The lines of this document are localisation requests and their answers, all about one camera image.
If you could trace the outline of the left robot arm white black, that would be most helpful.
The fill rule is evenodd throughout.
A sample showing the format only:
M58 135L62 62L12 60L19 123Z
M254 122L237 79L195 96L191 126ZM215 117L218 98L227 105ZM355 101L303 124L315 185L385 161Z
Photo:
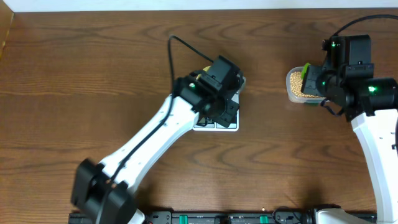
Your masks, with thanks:
M158 112L125 145L97 164L90 159L79 164L71 203L92 223L143 223L134 194L149 169L200 119L229 127L245 81L241 69L222 56L176 79Z

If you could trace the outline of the green plastic measuring scoop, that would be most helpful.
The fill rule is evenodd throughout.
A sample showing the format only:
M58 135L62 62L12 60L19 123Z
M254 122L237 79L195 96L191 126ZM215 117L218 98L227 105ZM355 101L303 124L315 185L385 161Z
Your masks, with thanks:
M307 74L307 70L308 70L309 66L311 66L311 64L310 64L309 62L307 62L307 63L303 66L303 69L302 69L302 72L301 72L301 79L302 79L302 80L304 80L305 75Z

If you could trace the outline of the yellow plastic bowl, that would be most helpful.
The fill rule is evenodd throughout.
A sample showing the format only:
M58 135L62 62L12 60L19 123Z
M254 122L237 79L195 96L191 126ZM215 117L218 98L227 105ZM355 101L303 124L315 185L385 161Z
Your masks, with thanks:
M207 66L207 67L205 67L205 68L203 68L202 70L195 70L194 71L194 73L195 73L195 79L196 80L199 80L202 76L204 76L204 74L210 69L210 65L209 66Z

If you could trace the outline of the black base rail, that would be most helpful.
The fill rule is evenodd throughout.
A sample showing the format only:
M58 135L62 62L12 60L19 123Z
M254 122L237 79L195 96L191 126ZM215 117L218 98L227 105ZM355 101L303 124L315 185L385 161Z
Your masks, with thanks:
M147 224L260 224L260 223L301 223L299 212L271 213L172 213L153 212L146 216Z

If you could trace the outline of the white digital kitchen scale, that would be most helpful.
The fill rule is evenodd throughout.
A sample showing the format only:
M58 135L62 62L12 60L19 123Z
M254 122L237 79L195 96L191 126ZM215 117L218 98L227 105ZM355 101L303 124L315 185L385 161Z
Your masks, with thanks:
M213 131L213 132L235 132L239 129L239 93L236 92L230 99L225 101L224 112L219 117L213 119L202 117L196 125L194 131Z

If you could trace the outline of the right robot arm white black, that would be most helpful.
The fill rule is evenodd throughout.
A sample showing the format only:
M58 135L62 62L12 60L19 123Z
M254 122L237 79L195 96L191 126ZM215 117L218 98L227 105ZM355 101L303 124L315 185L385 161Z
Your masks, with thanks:
M377 223L397 223L397 82L374 77L371 38L333 35L323 65L308 65L302 93L341 107L359 140L377 208Z

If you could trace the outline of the clear container of soybeans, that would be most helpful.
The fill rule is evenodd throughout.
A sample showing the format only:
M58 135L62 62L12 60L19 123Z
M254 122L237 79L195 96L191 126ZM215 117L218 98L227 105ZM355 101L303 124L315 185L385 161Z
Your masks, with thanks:
M303 80L301 78L303 67L295 67L286 76L288 98L293 103L319 104L323 98L306 95L301 92Z

